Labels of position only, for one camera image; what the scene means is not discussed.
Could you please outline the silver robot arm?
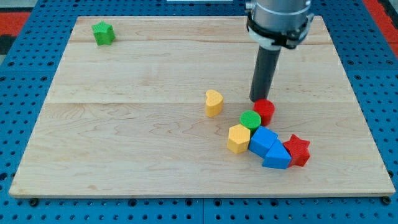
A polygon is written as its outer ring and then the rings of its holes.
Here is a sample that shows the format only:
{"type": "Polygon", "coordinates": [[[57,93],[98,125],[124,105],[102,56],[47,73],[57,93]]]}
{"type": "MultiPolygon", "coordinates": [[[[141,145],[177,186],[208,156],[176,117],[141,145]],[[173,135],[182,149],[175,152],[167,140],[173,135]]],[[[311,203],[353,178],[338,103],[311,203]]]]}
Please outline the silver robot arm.
{"type": "Polygon", "coordinates": [[[311,0],[251,0],[245,3],[249,36],[266,50],[295,49],[306,38],[311,0]]]}

